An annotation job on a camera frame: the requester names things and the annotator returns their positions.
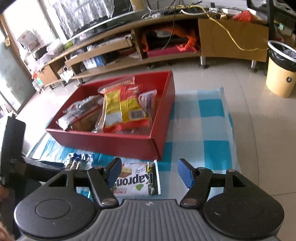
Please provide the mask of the wooden TV stand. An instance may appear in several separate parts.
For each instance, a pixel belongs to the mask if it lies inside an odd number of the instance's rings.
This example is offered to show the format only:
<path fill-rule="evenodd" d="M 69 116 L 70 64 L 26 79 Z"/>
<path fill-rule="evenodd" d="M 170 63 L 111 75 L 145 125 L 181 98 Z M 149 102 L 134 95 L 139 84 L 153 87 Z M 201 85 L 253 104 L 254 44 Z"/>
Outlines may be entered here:
<path fill-rule="evenodd" d="M 133 21 L 98 34 L 54 56 L 34 73 L 43 85 L 100 75 L 133 66 L 200 57 L 236 58 L 265 62 L 268 27 L 236 21 L 230 16 L 175 14 Z"/>

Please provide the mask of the red cardboard box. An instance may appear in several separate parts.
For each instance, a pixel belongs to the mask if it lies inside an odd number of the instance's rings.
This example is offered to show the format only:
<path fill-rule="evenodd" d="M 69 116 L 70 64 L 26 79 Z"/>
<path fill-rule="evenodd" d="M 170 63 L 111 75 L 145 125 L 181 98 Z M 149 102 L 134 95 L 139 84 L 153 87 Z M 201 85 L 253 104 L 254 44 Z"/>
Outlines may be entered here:
<path fill-rule="evenodd" d="M 78 87 L 49 122 L 46 131 L 62 146 L 111 156 L 160 161 L 175 100 L 174 76 L 171 71 L 135 74 L 135 83 L 140 84 L 145 91 L 157 90 L 156 116 L 150 131 L 143 135 L 64 131 L 58 126 L 57 120 L 71 104 L 96 95 L 100 87 L 116 80 L 119 80 L 119 77 L 88 82 Z"/>

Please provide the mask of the orange plastic bag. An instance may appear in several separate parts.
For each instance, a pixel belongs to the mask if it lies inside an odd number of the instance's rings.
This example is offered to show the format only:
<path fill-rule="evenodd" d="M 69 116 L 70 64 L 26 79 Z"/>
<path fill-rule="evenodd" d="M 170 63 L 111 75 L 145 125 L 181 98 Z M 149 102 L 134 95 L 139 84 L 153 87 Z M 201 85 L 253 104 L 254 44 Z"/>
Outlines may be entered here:
<path fill-rule="evenodd" d="M 140 46 L 144 52 L 176 47 L 179 52 L 201 52 L 199 34 L 194 28 L 168 25 L 143 30 Z"/>

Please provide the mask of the white blue bread package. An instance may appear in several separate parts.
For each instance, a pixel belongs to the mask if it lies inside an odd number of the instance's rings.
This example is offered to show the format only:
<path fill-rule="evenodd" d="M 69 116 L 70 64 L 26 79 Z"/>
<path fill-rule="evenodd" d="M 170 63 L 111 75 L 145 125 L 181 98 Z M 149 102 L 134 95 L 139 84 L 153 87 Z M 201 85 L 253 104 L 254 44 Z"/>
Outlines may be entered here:
<path fill-rule="evenodd" d="M 140 107 L 147 114 L 151 121 L 154 120 L 156 113 L 156 96 L 157 90 L 151 90 L 141 93 L 138 97 Z"/>

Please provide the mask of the blue white carton box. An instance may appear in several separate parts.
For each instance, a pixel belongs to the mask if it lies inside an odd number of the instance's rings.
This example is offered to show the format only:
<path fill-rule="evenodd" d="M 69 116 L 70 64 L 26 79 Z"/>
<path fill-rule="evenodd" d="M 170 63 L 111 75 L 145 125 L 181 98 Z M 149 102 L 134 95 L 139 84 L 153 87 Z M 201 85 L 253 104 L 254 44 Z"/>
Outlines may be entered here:
<path fill-rule="evenodd" d="M 87 70 L 104 66 L 106 64 L 105 59 L 101 55 L 83 60 L 82 62 Z"/>

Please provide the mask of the Kapron wafer packet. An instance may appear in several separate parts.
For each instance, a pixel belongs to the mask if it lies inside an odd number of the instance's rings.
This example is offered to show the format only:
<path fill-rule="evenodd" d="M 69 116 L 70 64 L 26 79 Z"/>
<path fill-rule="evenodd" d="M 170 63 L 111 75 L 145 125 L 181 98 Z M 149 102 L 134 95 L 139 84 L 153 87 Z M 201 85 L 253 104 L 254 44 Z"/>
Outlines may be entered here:
<path fill-rule="evenodd" d="M 115 197 L 160 195 L 158 162 L 124 163 L 112 190 Z"/>

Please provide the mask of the white lace cover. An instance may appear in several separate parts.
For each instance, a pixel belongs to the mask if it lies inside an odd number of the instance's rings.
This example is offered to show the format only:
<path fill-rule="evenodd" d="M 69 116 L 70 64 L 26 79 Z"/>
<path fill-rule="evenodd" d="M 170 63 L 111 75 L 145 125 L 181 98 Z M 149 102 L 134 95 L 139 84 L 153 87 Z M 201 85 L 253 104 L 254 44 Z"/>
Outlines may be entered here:
<path fill-rule="evenodd" d="M 60 20 L 61 27 L 68 37 L 94 21 L 110 18 L 113 15 L 114 1 L 49 1 Z"/>

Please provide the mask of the red white small packet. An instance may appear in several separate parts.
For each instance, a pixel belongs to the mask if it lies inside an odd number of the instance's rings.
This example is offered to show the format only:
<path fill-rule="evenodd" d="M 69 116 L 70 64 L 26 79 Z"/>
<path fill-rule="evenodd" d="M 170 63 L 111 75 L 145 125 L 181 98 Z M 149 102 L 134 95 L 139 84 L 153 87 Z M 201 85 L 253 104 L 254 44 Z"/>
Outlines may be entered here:
<path fill-rule="evenodd" d="M 63 115 L 56 120 L 56 124 L 64 131 L 91 132 L 101 117 L 104 95 L 92 95 L 74 102 Z"/>

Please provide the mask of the yellow trash bin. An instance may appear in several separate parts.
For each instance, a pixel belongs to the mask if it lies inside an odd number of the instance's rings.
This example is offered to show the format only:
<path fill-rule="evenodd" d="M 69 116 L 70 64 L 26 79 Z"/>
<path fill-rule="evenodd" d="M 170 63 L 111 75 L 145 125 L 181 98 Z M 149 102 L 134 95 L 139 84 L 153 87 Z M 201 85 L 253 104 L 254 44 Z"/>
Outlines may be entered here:
<path fill-rule="evenodd" d="M 295 87 L 295 49 L 270 40 L 268 57 L 266 86 L 273 94 L 288 98 Z"/>

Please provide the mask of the red plastic bag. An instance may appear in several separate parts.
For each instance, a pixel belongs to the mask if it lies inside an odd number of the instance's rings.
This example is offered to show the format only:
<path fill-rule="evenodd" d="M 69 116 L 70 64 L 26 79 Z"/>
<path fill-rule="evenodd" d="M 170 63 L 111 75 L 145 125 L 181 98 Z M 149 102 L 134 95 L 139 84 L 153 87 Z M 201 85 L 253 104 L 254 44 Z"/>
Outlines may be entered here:
<path fill-rule="evenodd" d="M 255 23 L 257 18 L 248 10 L 242 11 L 241 13 L 232 17 L 235 21 Z"/>

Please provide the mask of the black metal shelf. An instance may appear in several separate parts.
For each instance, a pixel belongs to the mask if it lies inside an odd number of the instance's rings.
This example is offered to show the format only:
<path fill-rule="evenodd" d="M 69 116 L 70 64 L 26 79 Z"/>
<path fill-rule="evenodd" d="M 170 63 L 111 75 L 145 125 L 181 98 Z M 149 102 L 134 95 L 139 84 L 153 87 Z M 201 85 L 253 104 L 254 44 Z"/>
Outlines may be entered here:
<path fill-rule="evenodd" d="M 280 24 L 295 34 L 295 1 L 247 1 L 247 7 L 267 16 L 269 40 L 275 40 Z"/>

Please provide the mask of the flat screen television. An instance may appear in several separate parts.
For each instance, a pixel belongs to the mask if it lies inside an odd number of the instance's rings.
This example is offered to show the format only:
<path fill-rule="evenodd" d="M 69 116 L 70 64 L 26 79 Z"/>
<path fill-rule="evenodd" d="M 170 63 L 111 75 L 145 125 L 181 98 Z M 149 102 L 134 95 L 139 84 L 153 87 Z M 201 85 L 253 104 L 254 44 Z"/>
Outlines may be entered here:
<path fill-rule="evenodd" d="M 136 10 L 132 1 L 43 1 L 49 19 L 68 40 L 105 20 Z"/>

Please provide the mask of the red yellow snack bag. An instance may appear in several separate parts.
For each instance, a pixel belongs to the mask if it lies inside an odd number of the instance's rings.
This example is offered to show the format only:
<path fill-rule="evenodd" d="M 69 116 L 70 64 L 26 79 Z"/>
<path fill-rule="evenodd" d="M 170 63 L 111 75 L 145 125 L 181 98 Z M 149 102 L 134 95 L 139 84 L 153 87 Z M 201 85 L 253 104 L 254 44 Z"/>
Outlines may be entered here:
<path fill-rule="evenodd" d="M 150 126 L 149 116 L 139 103 L 139 92 L 137 84 L 114 85 L 100 91 L 104 103 L 99 124 L 104 133 Z"/>

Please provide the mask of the orange spicy strips packet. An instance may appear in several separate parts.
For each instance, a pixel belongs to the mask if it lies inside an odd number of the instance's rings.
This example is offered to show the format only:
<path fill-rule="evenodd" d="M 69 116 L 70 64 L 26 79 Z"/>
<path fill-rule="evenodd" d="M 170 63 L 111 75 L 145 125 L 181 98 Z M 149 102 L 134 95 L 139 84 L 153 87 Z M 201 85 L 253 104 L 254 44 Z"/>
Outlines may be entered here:
<path fill-rule="evenodd" d="M 121 78 L 119 80 L 113 81 L 111 83 L 108 83 L 102 87 L 99 87 L 97 92 L 100 94 L 105 94 L 108 92 L 108 90 L 113 89 L 115 87 L 121 86 L 121 85 L 129 85 L 129 84 L 134 84 L 135 77 L 130 75 L 126 76 L 124 78 Z"/>

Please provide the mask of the blue white checkered cloth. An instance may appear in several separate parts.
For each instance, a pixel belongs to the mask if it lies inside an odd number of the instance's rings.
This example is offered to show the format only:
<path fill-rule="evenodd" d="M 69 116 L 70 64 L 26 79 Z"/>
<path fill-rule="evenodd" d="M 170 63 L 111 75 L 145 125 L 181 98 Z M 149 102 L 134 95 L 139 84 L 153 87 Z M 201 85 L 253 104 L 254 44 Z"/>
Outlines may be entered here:
<path fill-rule="evenodd" d="M 233 121 L 222 87 L 176 94 L 163 158 L 158 162 L 161 194 L 154 199 L 180 201 L 188 191 L 178 175 L 180 158 L 213 173 L 240 170 Z"/>

